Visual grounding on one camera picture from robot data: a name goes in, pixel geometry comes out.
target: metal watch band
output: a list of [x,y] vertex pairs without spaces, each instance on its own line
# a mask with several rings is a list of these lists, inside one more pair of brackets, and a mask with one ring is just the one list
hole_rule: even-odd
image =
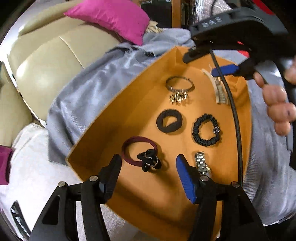
[[197,152],[195,154],[195,163],[200,175],[207,175],[210,177],[211,169],[205,162],[205,154],[203,151]]

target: gray fabric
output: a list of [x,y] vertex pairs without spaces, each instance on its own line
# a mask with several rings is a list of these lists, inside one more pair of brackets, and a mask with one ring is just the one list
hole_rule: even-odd
[[157,57],[176,45],[192,46],[190,32],[172,28],[145,34],[142,46],[120,44],[70,81],[49,110],[49,160],[66,165],[65,157],[72,146],[104,106]]
[[[237,51],[216,51],[218,56],[236,64],[245,60]],[[278,76],[266,68],[267,75]],[[247,82],[252,106],[252,143],[244,190],[265,225],[296,213],[296,171],[289,166],[290,152],[286,138],[275,133],[274,123],[266,113],[262,90],[254,80]]]
[[[47,118],[49,158],[65,164],[65,157],[103,107],[143,69],[174,45],[192,45],[190,33],[169,29],[146,34],[144,45],[121,44],[78,74],[53,102]],[[215,51],[235,63],[237,51]],[[296,172],[289,167],[284,137],[274,131],[260,88],[248,82],[252,104],[252,143],[244,190],[264,224],[296,212]]]

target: black scrunchie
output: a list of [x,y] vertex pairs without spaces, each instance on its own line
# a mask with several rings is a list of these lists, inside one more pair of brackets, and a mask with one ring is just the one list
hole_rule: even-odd
[[[163,119],[168,116],[176,117],[177,121],[169,124],[168,126],[163,126]],[[172,110],[172,109],[164,110],[163,112],[161,112],[156,120],[156,125],[158,129],[163,133],[170,133],[180,129],[182,126],[182,123],[183,123],[183,118],[181,113],[177,110]]]
[[[199,132],[200,132],[199,127],[206,120],[210,120],[214,126],[213,133],[215,134],[215,136],[209,140],[205,140],[205,139],[201,138],[200,134],[199,134]],[[196,122],[194,122],[194,126],[192,129],[192,135],[193,135],[194,141],[197,144],[200,144],[202,146],[211,146],[211,145],[216,144],[220,140],[220,127],[218,125],[218,121],[212,115],[204,113],[201,117],[199,117],[196,120]]]

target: cardboard box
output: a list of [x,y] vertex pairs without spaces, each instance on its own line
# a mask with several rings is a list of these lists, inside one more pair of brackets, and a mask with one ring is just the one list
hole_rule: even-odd
[[[143,172],[123,160],[121,173],[107,205],[129,223],[160,240],[187,240],[197,205],[186,198],[176,170],[176,156],[184,154],[195,166],[194,154],[204,151],[214,181],[230,184],[237,181],[237,146],[230,105],[217,104],[213,85],[202,68],[214,67],[211,57],[205,56],[189,64],[182,61],[187,48],[175,47],[164,54],[125,89],[123,89],[88,128],[73,147],[67,161],[82,180],[98,174],[112,156],[121,153],[123,142],[131,136],[144,136],[158,145],[161,170]],[[230,62],[218,58],[220,65]],[[171,105],[165,82],[171,76],[191,78],[194,90],[186,104]],[[228,76],[227,82],[235,99],[240,122],[243,166],[246,171],[251,143],[251,105],[246,81]],[[165,109],[177,109],[183,116],[182,127],[169,134],[156,126],[158,115]],[[193,123],[204,113],[212,114],[219,122],[221,140],[214,146],[203,147],[194,142]],[[205,139],[213,136],[212,124],[200,128]],[[130,156],[150,149],[148,143],[132,144]],[[221,203],[217,205],[215,229],[220,229]]]

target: human hand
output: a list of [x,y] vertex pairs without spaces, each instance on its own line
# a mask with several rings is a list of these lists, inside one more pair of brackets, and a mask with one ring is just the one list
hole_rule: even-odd
[[[284,73],[285,79],[296,85],[296,56],[292,66]],[[274,129],[280,136],[287,135],[291,130],[290,122],[296,119],[296,107],[286,103],[287,93],[279,85],[267,85],[262,76],[255,72],[254,80],[262,88],[264,102],[267,104],[267,115],[274,121]]]

